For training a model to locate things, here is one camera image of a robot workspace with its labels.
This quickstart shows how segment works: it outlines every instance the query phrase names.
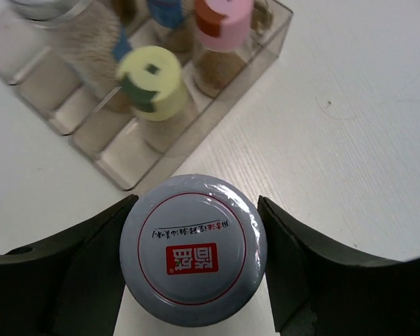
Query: yellow lid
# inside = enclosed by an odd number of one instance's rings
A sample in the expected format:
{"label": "yellow lid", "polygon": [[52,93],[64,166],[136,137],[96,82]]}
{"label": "yellow lid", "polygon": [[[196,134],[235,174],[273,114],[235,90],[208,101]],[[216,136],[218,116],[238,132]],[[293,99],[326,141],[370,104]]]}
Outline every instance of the yellow lid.
{"label": "yellow lid", "polygon": [[187,104],[181,63],[167,49],[150,45],[126,54],[117,79],[141,118],[166,120]]}

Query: plastic tray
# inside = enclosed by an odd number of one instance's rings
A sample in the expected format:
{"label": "plastic tray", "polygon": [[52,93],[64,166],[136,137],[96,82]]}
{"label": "plastic tray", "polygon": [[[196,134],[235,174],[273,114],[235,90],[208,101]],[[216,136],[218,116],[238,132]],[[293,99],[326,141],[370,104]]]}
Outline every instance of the plastic tray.
{"label": "plastic tray", "polygon": [[[13,54],[24,55],[27,62],[15,57],[0,58],[0,77],[13,85],[16,95],[56,132],[71,135],[71,145],[119,189],[144,193],[179,168],[279,56],[293,13],[278,2],[270,1],[269,5],[274,13],[271,29],[253,44],[252,58],[217,98],[210,99],[195,87],[190,53],[177,55],[199,113],[165,153],[146,145],[137,119],[131,113],[116,113],[107,108],[119,87],[103,101],[97,101],[69,68],[48,47],[41,45],[32,30],[9,10],[0,14],[0,55],[11,48],[8,45],[11,42],[7,43],[6,39],[14,41],[15,35],[6,28],[12,22],[15,25],[12,30],[19,34],[16,36],[22,35],[22,40],[26,41],[14,45]],[[127,29],[135,48],[157,44],[151,24],[144,3],[140,3],[136,19]],[[23,34],[19,27],[24,27],[29,35]]]}

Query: spice jar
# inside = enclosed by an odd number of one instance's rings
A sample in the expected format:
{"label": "spice jar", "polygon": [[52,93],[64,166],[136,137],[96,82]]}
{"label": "spice jar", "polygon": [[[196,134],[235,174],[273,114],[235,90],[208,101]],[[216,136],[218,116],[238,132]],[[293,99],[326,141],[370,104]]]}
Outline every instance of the spice jar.
{"label": "spice jar", "polygon": [[255,0],[252,12],[252,32],[255,41],[261,40],[272,27],[274,14],[269,6],[268,0]]}
{"label": "spice jar", "polygon": [[156,151],[165,152],[196,119],[197,107],[171,51],[138,48],[123,59],[117,78],[135,107],[144,139]]}
{"label": "spice jar", "polygon": [[121,23],[127,27],[137,14],[136,0],[98,0],[107,8],[110,8],[119,18]]}
{"label": "spice jar", "polygon": [[[118,86],[118,63],[132,47],[112,10],[95,0],[10,0],[10,4],[98,99]],[[114,101],[115,109],[125,111],[129,100],[123,94],[119,99]]]}
{"label": "spice jar", "polygon": [[196,0],[192,60],[204,94],[217,96],[250,60],[252,11],[253,0]]}
{"label": "spice jar", "polygon": [[190,51],[193,46],[193,0],[147,0],[153,30],[162,46],[173,52]]}
{"label": "spice jar", "polygon": [[175,176],[140,197],[120,239],[131,294],[158,319],[183,327],[238,312],[257,291],[266,256],[255,205],[205,175]]}

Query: white jar lid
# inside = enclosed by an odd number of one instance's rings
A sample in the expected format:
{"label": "white jar lid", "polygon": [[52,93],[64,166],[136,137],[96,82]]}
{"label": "white jar lid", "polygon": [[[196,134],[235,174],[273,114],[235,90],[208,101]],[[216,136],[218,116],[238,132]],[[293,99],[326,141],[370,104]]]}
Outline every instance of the white jar lid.
{"label": "white jar lid", "polygon": [[92,0],[8,0],[10,7],[23,18],[43,25],[59,23],[82,13]]}
{"label": "white jar lid", "polygon": [[139,304],[168,323],[208,326],[238,312],[265,271],[256,207],[227,182],[175,176],[145,194],[126,219],[120,263]]}

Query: red circle line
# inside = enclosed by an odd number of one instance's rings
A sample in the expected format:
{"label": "red circle line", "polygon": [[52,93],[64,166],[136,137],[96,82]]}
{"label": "red circle line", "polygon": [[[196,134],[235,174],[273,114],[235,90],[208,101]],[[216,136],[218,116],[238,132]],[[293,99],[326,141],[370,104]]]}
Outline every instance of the red circle line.
{"label": "red circle line", "polygon": [[[156,287],[154,287],[153,285],[152,285],[152,283],[148,280],[148,278],[146,277],[146,274],[145,274],[145,272],[143,271],[143,267],[141,266],[141,261],[140,261],[140,238],[141,238],[141,233],[143,232],[143,228],[145,227],[145,224],[146,224],[146,222],[148,221],[148,219],[149,219],[149,217],[153,214],[153,212],[158,208],[158,207],[160,207],[162,204],[164,204],[165,202],[167,202],[167,201],[169,201],[169,200],[172,200],[173,198],[175,198],[175,197],[178,197],[178,196],[183,196],[183,195],[201,195],[201,196],[205,196],[205,197],[210,197],[211,199],[213,199],[213,200],[215,200],[215,201],[217,201],[217,202],[219,202],[219,203],[221,203],[222,205],[224,205],[229,211],[230,211],[230,213],[237,219],[237,221],[238,221],[238,224],[239,224],[239,226],[240,226],[240,228],[241,228],[241,232],[243,233],[243,240],[244,240],[244,255],[243,255],[243,263],[242,263],[242,265],[241,265],[241,269],[240,269],[240,271],[239,271],[239,273],[238,273],[238,275],[237,275],[237,277],[235,278],[235,280],[233,281],[233,283],[229,286],[229,288],[227,288],[226,290],[224,290],[224,292],[222,292],[220,295],[218,295],[217,297],[214,297],[213,299],[211,299],[211,300],[208,300],[208,301],[205,301],[205,302],[199,302],[199,303],[186,303],[186,302],[179,302],[179,301],[175,301],[175,300],[173,300],[173,299],[170,299],[169,297],[166,297],[165,295],[163,295],[163,294],[161,294],[161,292],[159,292],[158,290],[157,290],[157,288]],[[239,221],[239,219],[238,219],[238,216],[235,214],[235,212],[233,212],[233,210],[231,210],[231,208],[226,204],[226,203],[224,203],[224,202],[222,202],[221,200],[219,200],[219,199],[217,199],[216,197],[213,197],[213,196],[210,196],[210,195],[207,195],[207,194],[204,194],[204,193],[201,193],[201,192],[183,192],[183,193],[181,193],[181,194],[177,194],[177,195],[174,195],[174,196],[171,196],[171,197],[169,197],[169,198],[167,198],[167,199],[165,199],[164,201],[162,201],[161,203],[159,203],[149,214],[148,214],[148,216],[146,217],[146,219],[145,219],[145,221],[143,222],[143,225],[141,226],[141,229],[140,229],[140,234],[139,234],[139,239],[138,239],[138,242],[137,242],[137,258],[139,259],[139,266],[140,266],[140,270],[141,270],[141,273],[143,274],[143,276],[144,276],[144,278],[145,278],[145,280],[146,280],[146,282],[148,283],[148,285],[158,294],[158,295],[160,295],[161,297],[163,297],[164,299],[167,299],[168,301],[171,301],[171,302],[173,302],[173,303],[176,303],[176,304],[178,304],[178,305],[185,305],[185,306],[200,306],[200,305],[206,305],[206,304],[208,304],[208,303],[210,303],[210,302],[213,302],[213,301],[215,301],[215,300],[217,300],[217,299],[219,299],[221,296],[223,296],[224,294],[226,294],[228,291],[230,291],[230,289],[232,289],[232,287],[238,282],[238,279],[239,279],[239,277],[240,277],[240,275],[241,275],[241,273],[243,272],[243,269],[244,269],[244,263],[246,262],[246,250],[247,250],[247,244],[246,244],[246,235],[244,234],[244,229],[243,229],[243,225],[241,224],[241,222]]]}

